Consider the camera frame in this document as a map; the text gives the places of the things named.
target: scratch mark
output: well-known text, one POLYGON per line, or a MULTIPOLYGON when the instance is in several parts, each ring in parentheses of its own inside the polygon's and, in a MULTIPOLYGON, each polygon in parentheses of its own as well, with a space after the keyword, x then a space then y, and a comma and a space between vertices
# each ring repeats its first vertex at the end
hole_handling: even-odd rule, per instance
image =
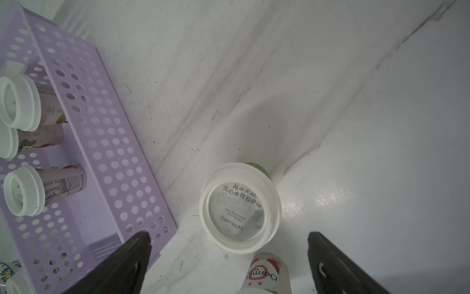
POLYGON ((436 21, 438 22, 441 17, 452 7, 452 5, 456 2, 457 0, 447 0, 446 2, 442 3, 438 9, 436 9, 436 11, 434 11, 433 14, 431 14, 430 16, 428 16, 422 23, 419 24, 419 26, 417 26, 415 28, 415 30, 413 32, 411 32, 411 34, 407 35, 403 41, 401 42, 402 44, 405 43, 406 41, 408 41, 408 39, 413 36, 417 31, 419 31, 422 27, 424 27, 425 24, 427 24, 428 22, 430 21, 436 21))
POLYGON ((213 115, 213 116, 212 116, 212 118, 211 118, 211 121, 213 121, 213 120, 214 120, 214 118, 215 118, 215 115, 217 114, 217 112, 218 112, 218 111, 219 111, 219 109, 217 109, 217 111, 215 111, 214 115, 213 115))
POLYGON ((258 74, 256 75, 255 79, 257 79, 259 77, 259 75, 261 74, 261 72, 263 71, 263 67, 264 67, 264 64, 266 63, 266 60, 263 62, 263 65, 261 66, 261 69, 259 70, 258 74))

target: nutrition label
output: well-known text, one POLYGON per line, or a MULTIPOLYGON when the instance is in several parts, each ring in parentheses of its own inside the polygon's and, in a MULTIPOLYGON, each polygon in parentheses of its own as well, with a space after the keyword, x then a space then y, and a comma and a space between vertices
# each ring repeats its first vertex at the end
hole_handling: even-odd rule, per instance
POLYGON ((222 184, 209 198, 209 216, 226 237, 244 241, 263 227, 263 206, 249 187, 236 182, 222 184))
POLYGON ((66 166, 58 169, 38 168, 36 170, 44 186, 45 205, 80 192, 86 187, 85 172, 80 166, 66 166))

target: basket hole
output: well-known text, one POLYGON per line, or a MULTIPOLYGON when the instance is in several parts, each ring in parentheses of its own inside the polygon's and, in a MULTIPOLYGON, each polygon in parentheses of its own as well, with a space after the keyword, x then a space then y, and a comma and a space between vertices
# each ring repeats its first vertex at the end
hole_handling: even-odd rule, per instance
POLYGON ((41 40, 43 40, 44 42, 46 43, 50 43, 51 42, 51 39, 49 37, 46 37, 46 36, 39 36, 41 38, 41 40))
POLYGON ((43 27, 43 26, 40 25, 40 24, 36 24, 36 27, 37 27, 37 29, 40 30, 41 32, 45 32, 45 31, 46 31, 46 28, 43 27))

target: bottle lid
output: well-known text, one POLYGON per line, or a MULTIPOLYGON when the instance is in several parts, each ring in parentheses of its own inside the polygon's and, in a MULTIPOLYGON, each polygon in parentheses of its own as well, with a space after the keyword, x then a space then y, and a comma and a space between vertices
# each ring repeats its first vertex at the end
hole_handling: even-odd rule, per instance
POLYGON ((32 132, 41 120, 41 100, 34 81, 25 75, 0 78, 0 119, 11 128, 32 132))
POLYGON ((9 172, 3 182, 3 193, 11 213, 35 216, 46 202, 44 186, 38 172, 29 165, 9 172))
POLYGON ((281 200, 274 184, 259 169, 244 163, 220 166, 205 182, 200 218, 221 248, 252 253, 269 242, 281 220, 281 200))
POLYGON ((0 157, 11 159, 18 152, 18 131, 0 120, 0 157))
POLYGON ((7 280, 7 293, 32 294, 31 286, 22 270, 18 270, 7 280))

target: perforated basket wall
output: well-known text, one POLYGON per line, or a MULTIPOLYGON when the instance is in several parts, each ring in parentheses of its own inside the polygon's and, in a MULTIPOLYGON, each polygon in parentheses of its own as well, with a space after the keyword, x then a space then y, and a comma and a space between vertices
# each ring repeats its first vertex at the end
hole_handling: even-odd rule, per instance
POLYGON ((68 124, 61 145, 0 159, 0 181, 21 165, 80 164, 87 188, 15 217, 0 190, 0 211, 36 293, 60 293, 134 233, 152 238, 151 266, 176 226, 93 44, 13 2, 0 28, 0 65, 27 65, 24 74, 55 89, 68 124))

